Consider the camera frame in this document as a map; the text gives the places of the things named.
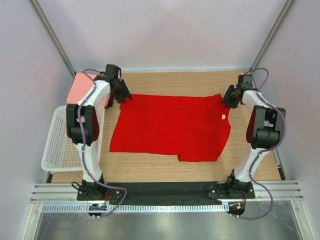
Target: enclosure corner pole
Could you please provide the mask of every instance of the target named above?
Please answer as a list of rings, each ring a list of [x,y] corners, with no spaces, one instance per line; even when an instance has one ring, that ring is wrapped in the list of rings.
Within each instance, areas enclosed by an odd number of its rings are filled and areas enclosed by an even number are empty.
[[[268,36],[266,37],[258,55],[256,56],[251,69],[255,69],[258,67],[260,61],[262,60],[263,56],[265,55],[267,49],[269,48],[270,44],[275,39],[275,36],[279,32],[282,24],[284,23],[286,17],[288,16],[289,12],[291,11],[292,7],[294,6],[296,0],[286,0],[285,4],[283,5],[278,17],[276,18]]]
[[[57,35],[55,34],[53,28],[51,27],[51,25],[50,25],[46,15],[45,15],[44,11],[42,10],[38,0],[29,0],[29,2],[31,4],[31,6],[33,7],[36,15],[40,19],[40,22],[42,23],[42,25],[45,28],[46,32],[48,33],[53,45],[55,46],[55,48],[58,51],[58,53],[61,56],[61,58],[63,59],[66,67],[69,69],[70,73],[74,77],[76,75],[76,71],[73,68],[71,62],[69,61],[65,50],[63,49],[61,43],[59,42],[59,39],[58,39]]]

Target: wooden table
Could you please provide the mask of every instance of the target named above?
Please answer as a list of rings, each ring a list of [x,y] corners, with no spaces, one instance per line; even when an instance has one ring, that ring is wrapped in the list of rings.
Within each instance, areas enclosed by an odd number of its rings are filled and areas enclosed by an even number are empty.
[[[126,73],[123,79],[133,94],[167,96],[213,96],[225,94],[236,84],[237,71]],[[244,105],[229,114],[231,133],[215,162],[180,162],[177,156],[149,153],[109,152],[110,140],[120,114],[120,105],[105,110],[100,168],[106,182],[200,182],[225,181],[247,148],[246,130],[251,111]],[[273,153],[257,169],[256,180],[280,180]],[[81,182],[82,172],[56,172],[53,183]]]

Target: metal sheet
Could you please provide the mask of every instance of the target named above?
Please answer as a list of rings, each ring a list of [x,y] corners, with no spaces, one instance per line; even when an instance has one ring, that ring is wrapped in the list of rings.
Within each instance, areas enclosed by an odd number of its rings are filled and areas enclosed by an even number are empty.
[[[269,202],[248,202],[246,216],[266,212]],[[301,240],[290,201],[276,201],[272,212],[260,220],[242,220],[224,212],[115,214],[85,220],[86,213],[42,213],[35,239],[43,240]]]

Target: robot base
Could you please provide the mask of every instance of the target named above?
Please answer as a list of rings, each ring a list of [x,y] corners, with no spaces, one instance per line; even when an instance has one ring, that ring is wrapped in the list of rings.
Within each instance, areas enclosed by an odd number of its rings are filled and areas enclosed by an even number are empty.
[[[104,175],[101,176],[99,182],[104,184]],[[76,199],[78,201],[99,201],[105,200],[107,188],[100,186],[96,182],[87,182],[82,180],[82,185],[79,186]]]
[[[254,199],[256,197],[252,183],[236,180],[234,171],[232,170],[226,182],[209,184],[210,198],[212,200]]]

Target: white basket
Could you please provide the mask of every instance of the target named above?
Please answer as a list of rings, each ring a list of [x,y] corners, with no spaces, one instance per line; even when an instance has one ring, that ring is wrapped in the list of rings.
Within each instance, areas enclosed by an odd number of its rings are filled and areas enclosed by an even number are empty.
[[[45,171],[73,172],[83,170],[76,145],[67,136],[66,107],[58,107],[53,114],[41,162],[41,167]],[[93,144],[97,150],[98,161],[100,161],[105,118],[105,108],[102,105],[97,108],[96,115],[99,123],[99,137]]]

